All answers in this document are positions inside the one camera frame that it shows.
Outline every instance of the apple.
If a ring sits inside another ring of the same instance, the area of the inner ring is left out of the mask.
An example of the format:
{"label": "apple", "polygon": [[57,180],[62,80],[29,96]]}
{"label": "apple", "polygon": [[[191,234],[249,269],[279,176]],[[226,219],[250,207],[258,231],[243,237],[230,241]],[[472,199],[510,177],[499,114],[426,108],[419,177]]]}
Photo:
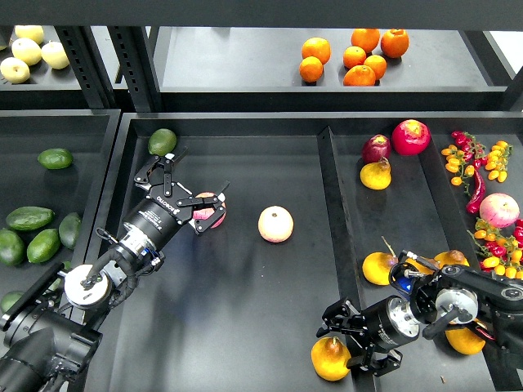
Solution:
{"label": "apple", "polygon": [[46,43],[42,47],[42,58],[53,69],[63,69],[69,65],[62,42]]}
{"label": "apple", "polygon": [[490,194],[480,204],[480,218],[499,229],[510,226],[519,216],[517,201],[508,194]]}
{"label": "apple", "polygon": [[431,131],[418,120],[405,120],[392,131],[392,147],[399,155],[421,153],[431,142]]}
{"label": "apple", "polygon": [[13,84],[23,83],[29,79],[29,66],[15,57],[7,57],[0,64],[0,73]]}
{"label": "apple", "polygon": [[[202,192],[201,194],[198,194],[196,197],[197,198],[209,198],[212,196],[214,196],[213,192]],[[193,218],[204,221],[207,218],[209,218],[213,213],[214,213],[214,209],[212,209],[212,208],[204,208],[203,210],[194,210]],[[226,218],[226,215],[227,215],[227,213],[225,213],[220,219],[218,219],[218,221],[214,225],[211,226],[211,229],[215,229],[216,227],[218,227],[223,222],[223,220]]]}
{"label": "apple", "polygon": [[281,243],[291,236],[294,222],[283,207],[271,206],[263,210],[258,220],[258,231],[266,241]]}
{"label": "apple", "polygon": [[18,38],[11,45],[13,56],[27,65],[35,65],[42,59],[42,49],[30,38]]}
{"label": "apple", "polygon": [[18,38],[32,39],[40,45],[43,42],[43,27],[35,24],[19,24],[15,26],[15,35]]}

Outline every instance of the yellow cherry tomato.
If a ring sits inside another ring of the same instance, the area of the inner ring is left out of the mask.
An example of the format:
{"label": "yellow cherry tomato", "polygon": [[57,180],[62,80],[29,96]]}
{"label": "yellow cherry tomato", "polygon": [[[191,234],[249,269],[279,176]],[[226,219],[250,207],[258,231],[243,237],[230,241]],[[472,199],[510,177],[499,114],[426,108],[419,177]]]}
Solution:
{"label": "yellow cherry tomato", "polygon": [[451,173],[459,172],[459,167],[457,167],[456,165],[451,165],[450,163],[447,163],[445,165],[445,169],[447,169]]}
{"label": "yellow cherry tomato", "polygon": [[474,174],[475,168],[472,165],[465,167],[465,174],[467,176],[472,176]]}
{"label": "yellow cherry tomato", "polygon": [[485,170],[492,170],[496,168],[496,162],[488,161],[485,165]]}
{"label": "yellow cherry tomato", "polygon": [[505,275],[505,266],[503,264],[498,264],[494,267],[494,272],[496,275],[503,276]]}
{"label": "yellow cherry tomato", "polygon": [[493,170],[489,173],[489,180],[495,180],[499,176],[499,171]]}
{"label": "yellow cherry tomato", "polygon": [[496,240],[496,234],[494,233],[488,233],[485,236],[485,241],[495,241]]}
{"label": "yellow cherry tomato", "polygon": [[523,252],[521,251],[521,249],[516,249],[514,252],[512,252],[511,256],[510,256],[510,260],[512,260],[512,262],[514,263],[517,263],[519,261],[521,261],[521,256],[522,256]]}
{"label": "yellow cherry tomato", "polygon": [[475,233],[474,233],[474,238],[476,239],[483,239],[487,236],[487,232],[486,230],[477,230]]}
{"label": "yellow cherry tomato", "polygon": [[505,276],[509,279],[514,279],[517,274],[517,269],[515,267],[505,268]]}
{"label": "yellow cherry tomato", "polygon": [[462,183],[463,180],[461,179],[461,177],[452,177],[452,179],[450,180],[450,184],[454,186],[460,186]]}
{"label": "yellow cherry tomato", "polygon": [[499,172],[499,176],[497,178],[498,182],[504,182],[507,179],[508,173],[504,170]]}
{"label": "yellow cherry tomato", "polygon": [[499,257],[491,256],[483,260],[483,266],[487,268],[494,268],[499,265]]}

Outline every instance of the black shelf post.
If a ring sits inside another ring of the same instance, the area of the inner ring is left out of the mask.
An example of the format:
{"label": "black shelf post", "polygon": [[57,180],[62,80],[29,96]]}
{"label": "black shelf post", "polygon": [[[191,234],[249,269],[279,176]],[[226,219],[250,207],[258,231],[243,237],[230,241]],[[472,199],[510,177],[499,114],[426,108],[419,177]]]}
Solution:
{"label": "black shelf post", "polygon": [[116,109],[109,75],[91,27],[55,26],[90,109]]}
{"label": "black shelf post", "polygon": [[145,27],[108,26],[129,95],[137,112],[162,112],[163,104]]}

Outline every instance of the shelf compartment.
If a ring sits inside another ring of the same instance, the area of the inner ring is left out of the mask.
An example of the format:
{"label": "shelf compartment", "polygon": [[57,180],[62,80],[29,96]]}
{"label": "shelf compartment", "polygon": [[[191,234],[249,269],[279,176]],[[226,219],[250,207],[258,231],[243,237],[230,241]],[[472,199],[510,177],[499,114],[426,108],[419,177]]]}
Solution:
{"label": "shelf compartment", "polygon": [[[390,287],[368,283],[360,268],[370,252],[387,251],[381,235],[396,252],[405,248],[434,256],[460,248],[449,237],[451,223],[462,231],[468,225],[457,210],[466,202],[460,191],[434,188],[434,178],[447,175],[437,164],[442,157],[436,141],[419,157],[394,154],[393,181],[385,191],[371,191],[359,182],[363,143],[376,133],[390,135],[406,118],[424,121],[434,140],[446,140],[455,127],[471,127],[492,135],[506,132],[507,141],[516,142],[523,121],[521,114],[464,112],[124,114],[96,225],[122,234],[117,222],[145,196],[132,177],[148,156],[148,137],[160,127],[175,131],[179,146],[189,147],[175,178],[195,192],[230,180],[229,210],[222,226],[201,238],[189,226],[182,229],[163,249],[167,261],[159,273],[143,278],[106,319],[101,331],[114,340],[99,348],[85,390],[107,385],[121,390],[152,385],[188,391],[302,390],[304,385],[367,390],[358,381],[325,383],[314,373],[310,348],[324,308],[339,295],[358,296],[369,306],[392,294]],[[341,237],[333,235],[329,215],[333,198],[326,189],[332,184],[325,183],[322,165],[327,161],[319,147],[324,142],[318,141],[325,132],[332,134],[335,156],[327,169],[338,175],[334,185],[346,208],[346,235]],[[514,162],[515,170],[519,165]],[[518,179],[512,178],[515,184]],[[456,200],[456,210],[446,207],[453,222],[446,222],[442,211],[449,194]],[[275,204],[286,207],[295,220],[293,236],[279,245],[266,243],[257,232],[259,213]],[[349,244],[345,256],[336,253],[340,244]],[[92,238],[87,260],[98,257],[103,247]],[[463,244],[463,252],[474,265],[470,244]],[[348,287],[348,281],[357,287]],[[143,317],[136,319],[136,314]],[[238,336],[243,344],[235,344]],[[424,376],[431,380],[428,390],[439,390],[441,377],[456,390],[494,390],[484,356],[457,355],[444,338],[419,338],[400,351],[405,355],[402,368],[372,381],[376,389],[397,390],[412,380],[413,372],[431,369]],[[144,353],[155,360],[144,360]]]}

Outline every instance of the green avocado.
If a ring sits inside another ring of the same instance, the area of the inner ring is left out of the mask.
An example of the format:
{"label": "green avocado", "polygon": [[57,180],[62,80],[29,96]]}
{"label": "green avocado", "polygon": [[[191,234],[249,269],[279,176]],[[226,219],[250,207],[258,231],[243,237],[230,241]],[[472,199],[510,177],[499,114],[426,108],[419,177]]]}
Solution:
{"label": "green avocado", "polygon": [[57,229],[42,230],[27,246],[29,263],[39,264],[48,261],[58,252],[60,244]]}
{"label": "green avocado", "polygon": [[25,245],[17,233],[0,230],[0,261],[5,265],[18,265],[25,257]]}
{"label": "green avocado", "polygon": [[24,295],[24,292],[8,292],[0,300],[0,310],[6,313],[19,299]]}
{"label": "green avocado", "polygon": [[49,208],[27,206],[11,212],[6,218],[6,223],[11,229],[30,231],[47,225],[54,217],[54,211]]}
{"label": "green avocado", "polygon": [[176,134],[170,129],[160,128],[154,131],[149,138],[149,154],[164,157],[173,151],[176,145]]}
{"label": "green avocado", "polygon": [[46,149],[39,154],[38,161],[46,169],[65,169],[73,163],[73,155],[67,149]]}
{"label": "green avocado", "polygon": [[76,212],[71,212],[62,220],[60,226],[58,226],[58,234],[60,235],[62,245],[68,249],[74,249],[78,236],[80,235],[81,225],[82,219]]}

